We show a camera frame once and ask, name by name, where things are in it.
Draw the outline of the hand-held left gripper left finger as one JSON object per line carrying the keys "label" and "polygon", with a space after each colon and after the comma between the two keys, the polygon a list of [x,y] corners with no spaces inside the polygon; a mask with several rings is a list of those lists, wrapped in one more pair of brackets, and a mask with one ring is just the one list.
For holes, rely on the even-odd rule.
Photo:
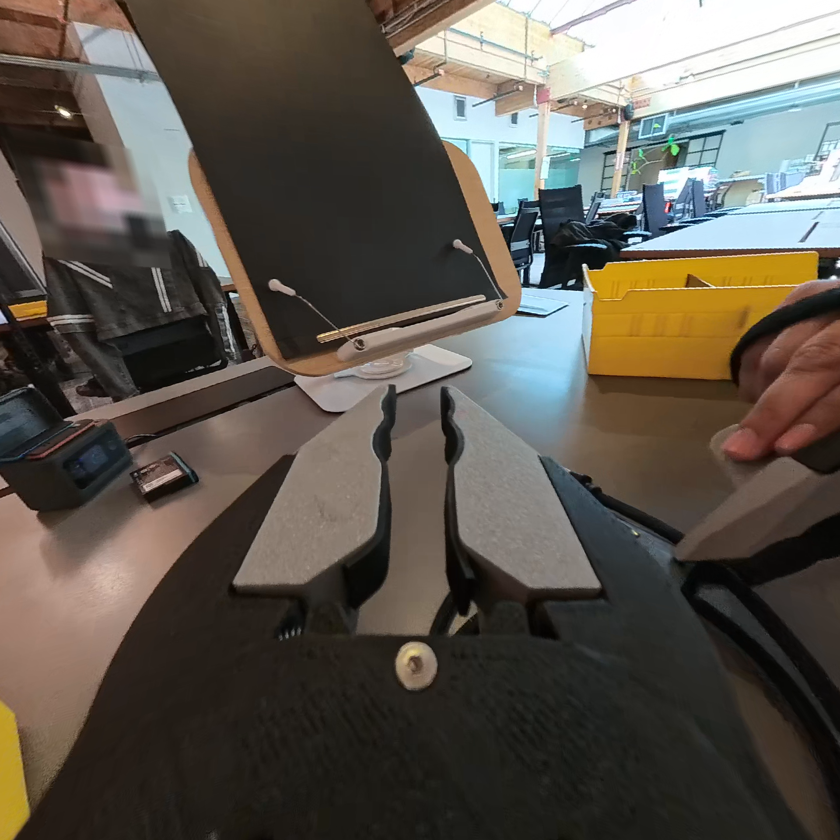
{"label": "hand-held left gripper left finger", "polygon": [[239,595],[360,607],[389,568],[396,388],[379,386],[296,453],[233,579]]}

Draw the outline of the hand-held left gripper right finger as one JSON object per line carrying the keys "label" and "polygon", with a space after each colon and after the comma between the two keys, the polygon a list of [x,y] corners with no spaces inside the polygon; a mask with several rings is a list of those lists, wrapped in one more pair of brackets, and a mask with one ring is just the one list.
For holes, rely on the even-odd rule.
{"label": "hand-held left gripper right finger", "polygon": [[592,600],[592,562],[539,453],[460,390],[440,392],[446,575],[454,610]]}

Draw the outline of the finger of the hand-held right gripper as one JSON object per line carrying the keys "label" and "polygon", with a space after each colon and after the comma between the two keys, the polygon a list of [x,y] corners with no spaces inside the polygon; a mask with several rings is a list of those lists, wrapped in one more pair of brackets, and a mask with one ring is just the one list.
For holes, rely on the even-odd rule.
{"label": "finger of the hand-held right gripper", "polygon": [[741,462],[722,450],[734,429],[727,427],[710,441],[733,491],[679,541],[679,562],[745,559],[783,539],[800,537],[839,512],[838,432],[792,456]]}

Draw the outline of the yellow plastic bin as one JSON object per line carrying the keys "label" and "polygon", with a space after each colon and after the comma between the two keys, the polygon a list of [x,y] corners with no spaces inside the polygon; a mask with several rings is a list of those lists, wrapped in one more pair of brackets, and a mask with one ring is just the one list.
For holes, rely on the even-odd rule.
{"label": "yellow plastic bin", "polygon": [[816,252],[625,260],[583,267],[590,375],[728,381],[741,337],[815,280]]}
{"label": "yellow plastic bin", "polygon": [[15,839],[30,815],[18,726],[1,703],[1,839]]}

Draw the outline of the person's right hand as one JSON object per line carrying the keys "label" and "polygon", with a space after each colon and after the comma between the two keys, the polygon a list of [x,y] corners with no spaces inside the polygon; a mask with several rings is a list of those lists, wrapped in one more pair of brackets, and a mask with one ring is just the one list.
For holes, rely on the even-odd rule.
{"label": "person's right hand", "polygon": [[793,289],[731,352],[751,408],[720,445],[733,461],[789,456],[839,428],[839,280]]}

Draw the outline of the black battery charger case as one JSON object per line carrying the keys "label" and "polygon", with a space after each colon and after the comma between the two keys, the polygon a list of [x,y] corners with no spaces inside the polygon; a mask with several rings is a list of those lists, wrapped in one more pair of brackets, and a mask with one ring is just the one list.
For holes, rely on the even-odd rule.
{"label": "black battery charger case", "polygon": [[65,419],[33,387],[1,399],[1,475],[32,511],[78,508],[133,464],[109,421]]}

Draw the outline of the grey office desk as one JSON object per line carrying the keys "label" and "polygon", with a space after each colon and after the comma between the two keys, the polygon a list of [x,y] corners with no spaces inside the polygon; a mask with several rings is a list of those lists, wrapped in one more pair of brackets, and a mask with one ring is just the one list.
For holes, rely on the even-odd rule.
{"label": "grey office desk", "polygon": [[623,260],[811,251],[839,256],[839,198],[762,203],[625,248]]}

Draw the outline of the group of black office chairs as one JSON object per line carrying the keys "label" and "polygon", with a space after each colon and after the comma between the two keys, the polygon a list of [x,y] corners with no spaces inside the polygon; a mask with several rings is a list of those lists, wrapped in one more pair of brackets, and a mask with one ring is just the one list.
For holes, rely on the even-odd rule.
{"label": "group of black office chairs", "polygon": [[531,269],[542,240],[542,274],[538,288],[583,288],[583,268],[600,270],[618,261],[632,245],[676,233],[711,220],[705,214],[702,183],[689,179],[669,213],[660,184],[646,185],[642,213],[613,213],[598,217],[601,198],[583,205],[581,186],[539,190],[536,201],[521,200],[513,214],[497,214],[497,221],[510,251],[520,284],[531,286]]}

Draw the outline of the wooden book stand white base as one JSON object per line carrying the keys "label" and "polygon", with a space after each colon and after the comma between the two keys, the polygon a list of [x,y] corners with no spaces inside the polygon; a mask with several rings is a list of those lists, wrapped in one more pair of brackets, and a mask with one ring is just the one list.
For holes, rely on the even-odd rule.
{"label": "wooden book stand white base", "polygon": [[266,355],[341,413],[434,343],[509,319],[521,287],[468,155],[441,140],[368,2],[136,1],[127,18]]}

